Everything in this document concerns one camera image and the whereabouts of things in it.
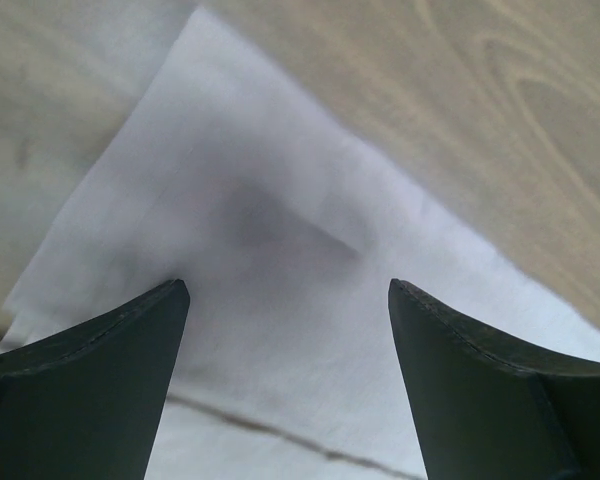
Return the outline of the beige t shirt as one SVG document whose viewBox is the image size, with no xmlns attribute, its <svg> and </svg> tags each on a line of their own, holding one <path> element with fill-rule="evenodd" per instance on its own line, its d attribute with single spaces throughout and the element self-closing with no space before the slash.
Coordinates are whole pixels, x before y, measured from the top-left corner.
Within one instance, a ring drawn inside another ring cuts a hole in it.
<svg viewBox="0 0 600 480">
<path fill-rule="evenodd" d="M 599 330 L 204 8 L 16 282 L 6 341 L 171 278 L 191 305 L 151 479 L 424 478 L 394 278 L 600 361 Z"/>
</svg>

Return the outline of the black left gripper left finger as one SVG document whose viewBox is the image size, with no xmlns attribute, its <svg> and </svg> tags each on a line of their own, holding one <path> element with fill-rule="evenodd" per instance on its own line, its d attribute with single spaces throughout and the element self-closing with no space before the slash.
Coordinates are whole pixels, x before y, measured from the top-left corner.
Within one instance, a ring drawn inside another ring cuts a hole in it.
<svg viewBox="0 0 600 480">
<path fill-rule="evenodd" d="M 0 479 L 142 479 L 189 309 L 181 280 L 0 354 Z"/>
</svg>

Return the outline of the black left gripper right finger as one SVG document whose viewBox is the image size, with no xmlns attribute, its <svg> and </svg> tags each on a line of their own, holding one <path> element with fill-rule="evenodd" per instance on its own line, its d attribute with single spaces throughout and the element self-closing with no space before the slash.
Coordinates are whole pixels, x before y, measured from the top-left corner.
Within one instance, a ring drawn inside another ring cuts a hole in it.
<svg viewBox="0 0 600 480">
<path fill-rule="evenodd" d="M 431 479 L 600 479 L 600 362 L 521 340 L 393 280 L 388 308 Z"/>
</svg>

